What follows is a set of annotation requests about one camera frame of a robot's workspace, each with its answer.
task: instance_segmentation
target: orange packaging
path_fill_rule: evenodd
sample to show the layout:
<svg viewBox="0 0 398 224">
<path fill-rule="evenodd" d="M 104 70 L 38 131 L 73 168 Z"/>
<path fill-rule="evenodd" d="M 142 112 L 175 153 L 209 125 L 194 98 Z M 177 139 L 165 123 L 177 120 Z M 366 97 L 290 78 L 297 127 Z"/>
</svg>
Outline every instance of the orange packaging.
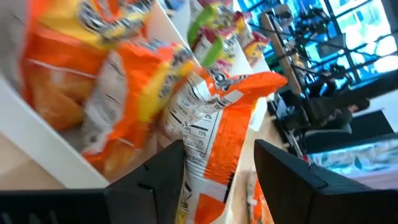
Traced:
<svg viewBox="0 0 398 224">
<path fill-rule="evenodd" d="M 173 96 L 162 118 L 159 143 L 183 139 L 185 180 L 175 223 L 207 224 L 225 207 L 252 106 L 287 80 L 274 72 L 231 77 L 201 69 Z"/>
<path fill-rule="evenodd" d="M 143 38 L 109 55 L 88 101 L 83 156 L 112 179 L 144 148 L 154 118 L 193 69 L 192 53 Z"/>
<path fill-rule="evenodd" d="M 248 209 L 251 224 L 274 224 L 255 168 L 248 178 Z"/>
<path fill-rule="evenodd" d="M 57 130 L 83 121 L 97 73 L 118 40 L 136 34 L 149 1 L 29 0 L 22 96 Z"/>
</svg>

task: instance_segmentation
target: black equipment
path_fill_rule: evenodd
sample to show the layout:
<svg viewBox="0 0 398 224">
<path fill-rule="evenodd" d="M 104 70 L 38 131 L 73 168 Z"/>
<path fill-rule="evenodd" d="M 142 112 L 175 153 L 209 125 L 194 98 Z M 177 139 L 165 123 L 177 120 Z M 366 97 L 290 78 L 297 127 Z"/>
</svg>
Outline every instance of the black equipment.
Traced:
<svg viewBox="0 0 398 224">
<path fill-rule="evenodd" d="M 105 189 L 0 191 L 0 223 L 174 223 L 183 159 L 175 141 Z"/>
<path fill-rule="evenodd" d="M 254 160 L 275 223 L 398 223 L 396 190 L 370 189 L 263 140 Z"/>
</svg>

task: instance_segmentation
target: orange snack bag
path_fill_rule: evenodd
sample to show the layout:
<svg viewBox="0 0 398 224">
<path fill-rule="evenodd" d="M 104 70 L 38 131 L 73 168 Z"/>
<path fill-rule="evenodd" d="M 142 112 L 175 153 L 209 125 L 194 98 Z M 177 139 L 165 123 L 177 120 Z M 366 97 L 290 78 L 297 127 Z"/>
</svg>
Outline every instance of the orange snack bag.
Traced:
<svg viewBox="0 0 398 224">
<path fill-rule="evenodd" d="M 255 168 L 248 178 L 248 208 L 251 224 L 274 224 Z"/>
<path fill-rule="evenodd" d="M 175 223 L 211 223 L 225 207 L 253 103 L 287 80 L 274 72 L 230 77 L 221 68 L 201 69 L 170 101 L 159 143 L 183 139 L 185 180 Z"/>
<path fill-rule="evenodd" d="M 105 177 L 116 177 L 144 148 L 154 118 L 193 69 L 191 59 L 179 45 L 143 38 L 110 54 L 83 124 L 83 156 Z"/>
<path fill-rule="evenodd" d="M 108 51 L 136 34 L 149 1 L 29 0 L 26 45 L 20 61 L 22 96 L 57 130 L 83 121 Z"/>
</svg>

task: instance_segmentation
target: wooden countertop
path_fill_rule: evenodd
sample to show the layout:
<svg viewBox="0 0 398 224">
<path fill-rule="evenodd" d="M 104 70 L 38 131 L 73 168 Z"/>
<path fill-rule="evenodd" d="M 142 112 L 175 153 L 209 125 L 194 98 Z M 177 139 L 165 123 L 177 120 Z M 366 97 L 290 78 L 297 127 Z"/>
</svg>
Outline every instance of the wooden countertop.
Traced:
<svg viewBox="0 0 398 224">
<path fill-rule="evenodd" d="M 282 147 L 280 136 L 268 113 L 258 132 L 249 129 L 246 133 L 246 140 L 235 175 L 236 180 L 231 187 L 231 195 L 227 201 L 227 209 L 215 223 L 249 223 L 246 181 L 254 164 L 253 145 L 255 139 L 264 139 Z M 0 190 L 64 188 L 1 133 L 0 147 Z"/>
</svg>

